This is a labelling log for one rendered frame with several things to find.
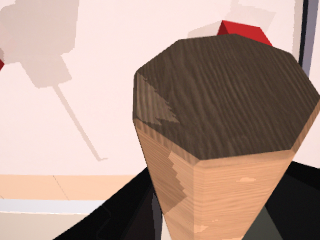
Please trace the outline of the grey l-shaped hook tool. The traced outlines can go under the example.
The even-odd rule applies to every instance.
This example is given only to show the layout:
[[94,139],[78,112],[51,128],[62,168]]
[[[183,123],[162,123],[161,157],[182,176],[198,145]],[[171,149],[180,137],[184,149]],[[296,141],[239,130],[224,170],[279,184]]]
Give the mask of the grey l-shaped hook tool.
[[312,63],[312,51],[315,47],[316,35],[316,17],[317,7],[319,7],[319,0],[303,0],[303,20],[301,20],[301,36],[300,36],[300,52],[299,64],[304,73],[309,77],[309,69]]

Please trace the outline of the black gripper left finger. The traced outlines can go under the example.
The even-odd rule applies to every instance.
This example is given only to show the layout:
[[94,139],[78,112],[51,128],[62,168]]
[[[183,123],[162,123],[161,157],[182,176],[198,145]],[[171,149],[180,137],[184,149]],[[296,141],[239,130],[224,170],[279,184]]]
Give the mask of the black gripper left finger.
[[148,167],[53,240],[160,240],[161,211]]

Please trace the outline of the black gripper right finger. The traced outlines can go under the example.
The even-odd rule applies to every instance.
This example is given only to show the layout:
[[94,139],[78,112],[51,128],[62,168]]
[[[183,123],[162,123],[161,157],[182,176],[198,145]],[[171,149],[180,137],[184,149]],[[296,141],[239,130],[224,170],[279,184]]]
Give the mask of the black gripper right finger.
[[320,240],[320,168],[292,161],[264,205],[283,240]]

